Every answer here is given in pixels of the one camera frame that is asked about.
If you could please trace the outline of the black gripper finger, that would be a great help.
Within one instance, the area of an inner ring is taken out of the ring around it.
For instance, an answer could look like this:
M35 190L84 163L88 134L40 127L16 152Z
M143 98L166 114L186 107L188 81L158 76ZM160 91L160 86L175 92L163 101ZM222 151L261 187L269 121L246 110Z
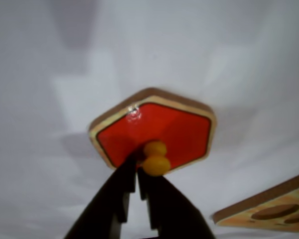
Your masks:
M138 170L141 199L148 204L150 227L159 239L215 238L201 212L165 177Z
M136 157L130 154L97 192L66 239L119 239L136 186Z

